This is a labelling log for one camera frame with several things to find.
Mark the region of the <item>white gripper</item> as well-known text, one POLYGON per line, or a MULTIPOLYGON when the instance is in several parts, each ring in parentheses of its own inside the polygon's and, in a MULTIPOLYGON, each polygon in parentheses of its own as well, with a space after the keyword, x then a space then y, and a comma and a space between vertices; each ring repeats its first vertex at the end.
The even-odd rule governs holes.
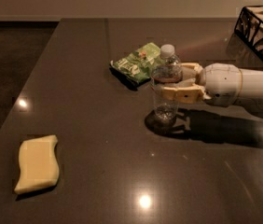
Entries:
POLYGON ((241 90, 242 73, 232 64, 181 63, 183 80, 195 78, 199 85, 190 87, 157 86, 157 94, 165 100, 194 104, 202 99, 207 105, 230 106, 241 90))

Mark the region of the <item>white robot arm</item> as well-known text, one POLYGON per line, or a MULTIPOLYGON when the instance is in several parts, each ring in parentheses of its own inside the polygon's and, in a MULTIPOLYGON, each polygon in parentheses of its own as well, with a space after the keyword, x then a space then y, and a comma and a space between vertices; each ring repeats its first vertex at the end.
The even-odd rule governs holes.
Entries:
POLYGON ((224 63, 204 68, 198 63, 179 63, 175 68, 169 81, 154 88, 165 100, 183 104, 203 101, 222 107, 234 105, 240 98, 263 101, 263 71, 224 63))

